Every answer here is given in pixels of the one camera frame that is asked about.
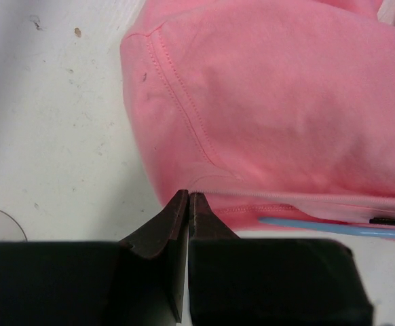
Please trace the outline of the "pink t-shirt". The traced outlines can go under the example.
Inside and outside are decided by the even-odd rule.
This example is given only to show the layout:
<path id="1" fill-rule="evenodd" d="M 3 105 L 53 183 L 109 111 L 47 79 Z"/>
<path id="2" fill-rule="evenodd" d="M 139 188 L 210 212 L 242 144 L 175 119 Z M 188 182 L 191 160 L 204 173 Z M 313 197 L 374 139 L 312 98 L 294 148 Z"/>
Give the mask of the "pink t-shirt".
<path id="1" fill-rule="evenodd" d="M 161 204 L 202 192 L 260 217 L 395 219 L 395 25 L 380 1 L 146 1 L 124 102 Z"/>

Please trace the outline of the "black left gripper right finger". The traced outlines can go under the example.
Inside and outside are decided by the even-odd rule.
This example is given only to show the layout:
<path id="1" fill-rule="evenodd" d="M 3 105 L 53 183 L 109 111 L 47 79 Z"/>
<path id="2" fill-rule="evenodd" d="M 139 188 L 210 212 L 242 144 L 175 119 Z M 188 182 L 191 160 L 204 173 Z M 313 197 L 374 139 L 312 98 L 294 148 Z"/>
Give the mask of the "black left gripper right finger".
<path id="1" fill-rule="evenodd" d="M 194 325 L 372 325 L 352 251 L 330 239 L 240 238 L 203 194 L 189 198 Z"/>

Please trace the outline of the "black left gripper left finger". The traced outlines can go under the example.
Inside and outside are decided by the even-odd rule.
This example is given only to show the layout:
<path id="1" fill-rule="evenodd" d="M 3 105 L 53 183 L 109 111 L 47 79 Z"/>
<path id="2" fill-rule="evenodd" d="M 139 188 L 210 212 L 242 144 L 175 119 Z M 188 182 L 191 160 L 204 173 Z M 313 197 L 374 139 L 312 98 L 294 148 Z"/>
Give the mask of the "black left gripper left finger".
<path id="1" fill-rule="evenodd" d="M 0 242 L 0 325 L 181 321 L 188 193 L 118 242 Z"/>

